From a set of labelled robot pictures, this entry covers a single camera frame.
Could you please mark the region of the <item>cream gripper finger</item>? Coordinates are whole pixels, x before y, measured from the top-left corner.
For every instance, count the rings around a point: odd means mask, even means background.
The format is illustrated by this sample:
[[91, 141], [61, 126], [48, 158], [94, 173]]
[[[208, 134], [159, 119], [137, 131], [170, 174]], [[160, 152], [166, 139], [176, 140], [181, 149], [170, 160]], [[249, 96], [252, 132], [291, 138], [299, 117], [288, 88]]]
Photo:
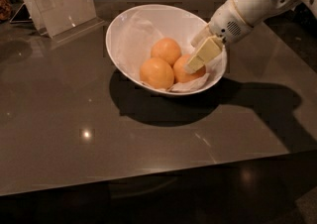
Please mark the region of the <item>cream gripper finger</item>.
[[206, 25], [198, 34], [196, 34], [191, 40], [191, 45], [196, 48], [202, 41], [212, 36], [212, 32], [208, 25]]
[[201, 41], [185, 63], [184, 69], [193, 74], [218, 56], [223, 49], [223, 42], [217, 36], [210, 36]]

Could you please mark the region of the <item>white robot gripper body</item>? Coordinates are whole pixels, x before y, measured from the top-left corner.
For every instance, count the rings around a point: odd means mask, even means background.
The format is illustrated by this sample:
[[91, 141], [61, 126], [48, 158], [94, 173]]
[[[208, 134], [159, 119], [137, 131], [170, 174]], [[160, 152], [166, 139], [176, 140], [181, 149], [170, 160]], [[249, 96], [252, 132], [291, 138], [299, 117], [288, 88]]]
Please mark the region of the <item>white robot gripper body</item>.
[[253, 27], [241, 16], [234, 0], [220, 6], [208, 23], [210, 32], [224, 43], [235, 43], [248, 35]]

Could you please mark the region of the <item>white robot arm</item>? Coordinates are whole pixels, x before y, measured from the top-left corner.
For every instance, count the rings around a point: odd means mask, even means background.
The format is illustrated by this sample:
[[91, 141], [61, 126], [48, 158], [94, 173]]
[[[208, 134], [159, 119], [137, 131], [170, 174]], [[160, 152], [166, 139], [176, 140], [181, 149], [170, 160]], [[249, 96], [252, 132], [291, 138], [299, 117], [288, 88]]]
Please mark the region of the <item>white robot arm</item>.
[[227, 44], [241, 40], [257, 24], [300, 3], [317, 17], [317, 0], [227, 0], [192, 39], [194, 51], [184, 66], [185, 71], [198, 71], [218, 56]]

